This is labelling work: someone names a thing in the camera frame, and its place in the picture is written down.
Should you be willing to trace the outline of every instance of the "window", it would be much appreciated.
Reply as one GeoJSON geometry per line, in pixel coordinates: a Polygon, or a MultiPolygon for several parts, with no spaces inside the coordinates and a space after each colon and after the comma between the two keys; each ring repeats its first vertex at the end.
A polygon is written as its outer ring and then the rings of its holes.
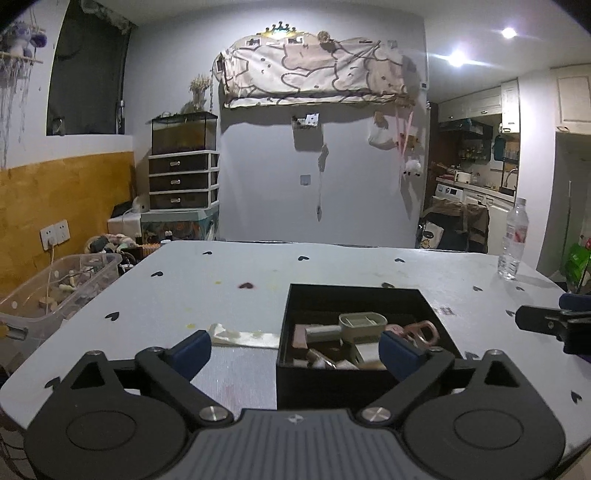
{"type": "Polygon", "coordinates": [[[124,133],[117,119],[130,26],[93,0],[70,2],[51,71],[47,135],[124,133]]]}

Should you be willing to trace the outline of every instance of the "power outlet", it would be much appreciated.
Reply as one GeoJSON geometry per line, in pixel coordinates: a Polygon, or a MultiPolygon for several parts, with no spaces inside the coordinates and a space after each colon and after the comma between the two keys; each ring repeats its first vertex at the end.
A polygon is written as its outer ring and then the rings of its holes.
{"type": "Polygon", "coordinates": [[[55,225],[42,228],[40,234],[43,250],[49,250],[51,248],[50,244],[54,246],[57,245],[55,225]]]}
{"type": "Polygon", "coordinates": [[[68,228],[68,221],[62,220],[54,225],[56,233],[56,241],[58,245],[70,239],[70,229],[68,228]]]}

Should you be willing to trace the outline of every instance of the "fabric banner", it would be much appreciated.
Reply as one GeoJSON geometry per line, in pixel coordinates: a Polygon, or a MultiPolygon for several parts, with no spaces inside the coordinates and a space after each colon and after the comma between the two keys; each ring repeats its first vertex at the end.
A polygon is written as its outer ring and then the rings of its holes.
{"type": "Polygon", "coordinates": [[[413,105],[397,48],[352,38],[321,43],[316,36],[253,35],[220,54],[213,66],[225,106],[324,102],[413,105]]]}

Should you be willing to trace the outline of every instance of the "black box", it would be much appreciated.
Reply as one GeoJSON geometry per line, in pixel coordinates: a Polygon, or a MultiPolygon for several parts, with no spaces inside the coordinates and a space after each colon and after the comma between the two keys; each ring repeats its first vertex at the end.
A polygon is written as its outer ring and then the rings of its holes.
{"type": "Polygon", "coordinates": [[[438,346],[462,357],[418,290],[292,284],[277,355],[277,409],[349,408],[356,412],[397,384],[386,370],[325,370],[293,365],[293,359],[306,355],[305,349],[292,346],[296,324],[336,325],[341,313],[353,312],[377,312],[388,323],[401,326],[429,320],[439,331],[438,346]]]}

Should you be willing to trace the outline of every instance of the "dried flower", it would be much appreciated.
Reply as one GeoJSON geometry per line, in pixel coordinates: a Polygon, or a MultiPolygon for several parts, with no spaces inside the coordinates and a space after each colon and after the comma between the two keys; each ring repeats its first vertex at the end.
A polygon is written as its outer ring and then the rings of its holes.
{"type": "Polygon", "coordinates": [[[191,85],[189,85],[189,92],[204,92],[212,85],[212,80],[209,76],[205,75],[198,75],[192,81],[191,85]]]}

